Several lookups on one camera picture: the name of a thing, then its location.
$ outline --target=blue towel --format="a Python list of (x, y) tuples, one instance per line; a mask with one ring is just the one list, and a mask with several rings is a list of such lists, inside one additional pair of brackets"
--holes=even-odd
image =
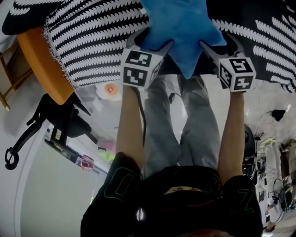
[(169, 55), (189, 79), (202, 53), (199, 40), (211, 46), (226, 45), (208, 17), (206, 0), (141, 0), (150, 20), (142, 49), (157, 49), (167, 40), (175, 44)]

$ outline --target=chair leg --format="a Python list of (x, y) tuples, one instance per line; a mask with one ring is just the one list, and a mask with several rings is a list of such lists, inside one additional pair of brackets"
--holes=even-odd
[(8, 91), (5, 92), (4, 97), (9, 95), (9, 93), (15, 89), (16, 86), (18, 86), (20, 83), (22, 83), (24, 80), (26, 80), (31, 74), (33, 74), (32, 69), (29, 69), (26, 71), (15, 83), (11, 85), (11, 87), (8, 89)]
[(1, 92), (0, 92), (0, 101), (3, 104), (3, 106), (6, 108), (6, 110), (10, 111), (10, 107)]

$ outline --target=gray pants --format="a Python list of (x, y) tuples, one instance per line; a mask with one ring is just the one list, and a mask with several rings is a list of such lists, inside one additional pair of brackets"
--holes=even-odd
[(178, 75), (178, 82), (188, 114), (180, 144), (172, 128), (164, 77), (156, 77), (148, 88), (145, 100), (145, 178), (176, 165), (217, 169), (220, 135), (205, 84), (201, 77), (185, 80), (181, 75)]

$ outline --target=black and white striped blanket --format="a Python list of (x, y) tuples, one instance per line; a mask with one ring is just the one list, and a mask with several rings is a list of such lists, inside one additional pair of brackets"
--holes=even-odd
[(65, 0), (14, 0), (3, 22), (2, 32), (5, 35), (17, 35), (32, 28), (40, 27), (44, 25), (46, 17), (64, 1)]
[[(207, 6), (217, 28), (242, 43), (258, 79), (294, 92), (296, 21), (288, 0), (207, 0)], [(148, 25), (141, 9), (140, 0), (65, 0), (50, 14), (44, 34), (74, 87), (119, 79), (126, 39)], [(213, 73), (205, 60), (195, 74)], [(177, 72), (173, 65), (162, 73)]]

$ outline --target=pink object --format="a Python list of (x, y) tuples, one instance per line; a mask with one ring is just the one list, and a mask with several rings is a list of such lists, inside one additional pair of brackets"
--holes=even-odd
[(115, 143), (114, 143), (113, 141), (105, 142), (105, 143), (104, 143), (104, 147), (105, 147), (107, 150), (113, 151), (113, 149), (114, 149), (114, 147), (115, 147)]
[(92, 158), (86, 156), (86, 155), (83, 155), (83, 157), (81, 158), (81, 163), (80, 163), (80, 167), (83, 169), (83, 170), (86, 170), (86, 171), (90, 171), (93, 169), (94, 167), (94, 161)]

